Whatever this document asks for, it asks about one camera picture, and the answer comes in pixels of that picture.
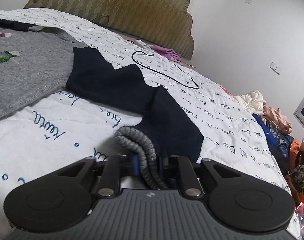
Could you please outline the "grey and navy knit sweater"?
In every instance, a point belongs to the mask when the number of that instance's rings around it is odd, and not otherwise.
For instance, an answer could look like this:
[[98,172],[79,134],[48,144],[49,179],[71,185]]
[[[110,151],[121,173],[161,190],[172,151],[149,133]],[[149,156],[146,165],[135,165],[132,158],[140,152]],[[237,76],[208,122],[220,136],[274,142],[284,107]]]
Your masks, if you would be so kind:
[[115,69],[61,29],[0,19],[0,121],[62,89],[142,116],[116,137],[139,154],[153,188],[164,187],[156,170],[160,154],[199,158],[203,135],[163,86],[145,82],[137,65]]

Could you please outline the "white quilt with blue script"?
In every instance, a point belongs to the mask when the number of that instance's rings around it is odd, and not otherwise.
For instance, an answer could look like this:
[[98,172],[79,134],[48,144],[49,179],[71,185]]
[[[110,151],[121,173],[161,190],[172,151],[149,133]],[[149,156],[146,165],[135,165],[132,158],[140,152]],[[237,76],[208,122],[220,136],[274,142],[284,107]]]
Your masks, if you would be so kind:
[[[0,18],[63,29],[98,49],[114,68],[138,62],[145,82],[163,86],[203,134],[201,158],[289,190],[261,126],[220,85],[160,55],[142,54],[118,34],[65,12],[1,10]],[[113,140],[115,131],[139,122],[138,115],[96,105],[66,90],[1,120],[0,239],[11,229],[3,213],[11,190],[87,156],[105,160],[120,151]]]

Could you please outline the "cream puffy jacket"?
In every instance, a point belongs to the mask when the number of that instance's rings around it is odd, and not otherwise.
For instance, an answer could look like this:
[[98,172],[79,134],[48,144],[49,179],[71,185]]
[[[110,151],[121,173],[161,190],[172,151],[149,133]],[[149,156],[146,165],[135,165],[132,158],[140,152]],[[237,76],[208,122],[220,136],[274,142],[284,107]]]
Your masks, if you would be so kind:
[[263,116],[263,107],[266,101],[258,90],[236,95],[234,98],[246,112]]

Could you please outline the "blue garment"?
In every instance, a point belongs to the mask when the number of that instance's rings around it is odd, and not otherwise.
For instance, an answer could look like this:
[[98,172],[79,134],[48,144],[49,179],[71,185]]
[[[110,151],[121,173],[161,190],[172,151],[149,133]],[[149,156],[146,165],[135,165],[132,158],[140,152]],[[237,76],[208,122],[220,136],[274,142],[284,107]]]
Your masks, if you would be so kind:
[[285,157],[288,157],[289,147],[294,138],[290,135],[282,134],[271,122],[266,121],[266,123],[264,123],[262,117],[259,115],[253,113],[252,116],[263,129],[268,144],[276,148]]

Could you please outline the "purple cloth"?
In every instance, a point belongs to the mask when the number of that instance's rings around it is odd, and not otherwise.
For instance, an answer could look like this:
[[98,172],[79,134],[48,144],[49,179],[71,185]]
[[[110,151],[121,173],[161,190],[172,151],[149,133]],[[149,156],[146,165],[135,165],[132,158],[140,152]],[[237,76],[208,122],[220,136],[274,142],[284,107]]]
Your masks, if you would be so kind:
[[174,59],[176,61],[181,61],[180,56],[172,49],[164,48],[161,46],[152,46],[151,47],[155,52],[157,52],[159,55],[162,55],[166,57],[167,59]]

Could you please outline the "pink garment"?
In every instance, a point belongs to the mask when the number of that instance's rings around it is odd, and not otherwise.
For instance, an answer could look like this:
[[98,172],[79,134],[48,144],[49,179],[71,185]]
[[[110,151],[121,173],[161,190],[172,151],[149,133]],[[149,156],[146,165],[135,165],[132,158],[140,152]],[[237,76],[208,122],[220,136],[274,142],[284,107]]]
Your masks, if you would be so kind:
[[288,121],[287,117],[283,115],[280,109],[274,109],[263,104],[263,117],[275,126],[275,128],[282,134],[289,135],[292,133],[292,124]]

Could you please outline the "white remote control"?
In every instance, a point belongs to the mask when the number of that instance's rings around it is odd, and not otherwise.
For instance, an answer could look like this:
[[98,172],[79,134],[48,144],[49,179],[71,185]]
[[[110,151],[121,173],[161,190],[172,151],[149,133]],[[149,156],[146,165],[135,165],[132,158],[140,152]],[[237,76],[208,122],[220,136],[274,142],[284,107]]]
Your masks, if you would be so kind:
[[149,47],[146,43],[144,43],[142,40],[135,40],[134,43],[142,49],[145,49],[147,51],[153,51],[153,49]]

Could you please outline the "orange bag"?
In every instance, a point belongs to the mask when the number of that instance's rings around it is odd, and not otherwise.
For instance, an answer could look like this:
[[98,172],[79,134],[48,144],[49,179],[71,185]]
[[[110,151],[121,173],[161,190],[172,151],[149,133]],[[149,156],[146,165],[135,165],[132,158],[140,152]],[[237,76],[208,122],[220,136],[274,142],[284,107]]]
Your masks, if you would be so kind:
[[296,205],[304,200],[304,139],[302,144],[294,139],[289,146],[289,171],[286,180],[290,185]]

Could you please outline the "leopard print bag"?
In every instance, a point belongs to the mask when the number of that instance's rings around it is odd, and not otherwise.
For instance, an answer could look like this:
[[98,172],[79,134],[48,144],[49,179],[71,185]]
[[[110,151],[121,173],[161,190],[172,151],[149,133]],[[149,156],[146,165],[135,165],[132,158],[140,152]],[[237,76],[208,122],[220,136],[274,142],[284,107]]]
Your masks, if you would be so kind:
[[290,172],[290,178],[295,189],[304,193],[304,152],[299,151],[296,155],[294,170]]

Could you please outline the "olive upholstered headboard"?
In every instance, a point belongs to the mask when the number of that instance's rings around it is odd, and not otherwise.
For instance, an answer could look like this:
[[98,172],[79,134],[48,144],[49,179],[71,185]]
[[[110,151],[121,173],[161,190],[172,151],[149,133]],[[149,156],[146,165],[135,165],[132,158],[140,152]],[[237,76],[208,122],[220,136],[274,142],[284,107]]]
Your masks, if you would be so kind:
[[25,8],[67,12],[107,28],[173,49],[191,59],[190,0],[29,0]]

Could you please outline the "white wall switch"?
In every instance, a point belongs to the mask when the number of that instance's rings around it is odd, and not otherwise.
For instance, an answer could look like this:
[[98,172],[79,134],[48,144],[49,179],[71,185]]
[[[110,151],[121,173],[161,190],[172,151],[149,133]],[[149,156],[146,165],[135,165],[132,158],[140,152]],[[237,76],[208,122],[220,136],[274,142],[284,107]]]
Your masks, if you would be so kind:
[[270,69],[275,72],[277,75],[280,75],[282,73],[282,68],[277,65],[276,63],[272,62],[270,64]]

